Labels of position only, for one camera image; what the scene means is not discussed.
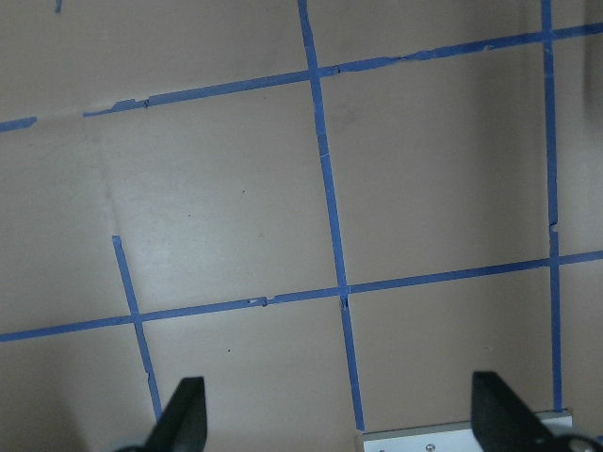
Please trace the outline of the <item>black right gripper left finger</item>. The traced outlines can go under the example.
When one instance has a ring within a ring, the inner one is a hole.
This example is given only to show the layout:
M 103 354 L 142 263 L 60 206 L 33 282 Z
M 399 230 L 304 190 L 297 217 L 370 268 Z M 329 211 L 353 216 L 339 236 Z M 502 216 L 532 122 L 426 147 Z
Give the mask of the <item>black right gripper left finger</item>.
M 204 378 L 183 378 L 141 450 L 202 452 L 207 430 Z

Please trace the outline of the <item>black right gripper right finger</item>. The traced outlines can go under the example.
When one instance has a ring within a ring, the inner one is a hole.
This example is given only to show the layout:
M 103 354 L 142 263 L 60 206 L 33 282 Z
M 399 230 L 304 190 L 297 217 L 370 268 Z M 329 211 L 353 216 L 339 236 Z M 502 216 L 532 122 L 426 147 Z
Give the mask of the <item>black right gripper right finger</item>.
M 565 443 L 493 371 L 473 373 L 471 429 L 487 452 L 565 450 Z

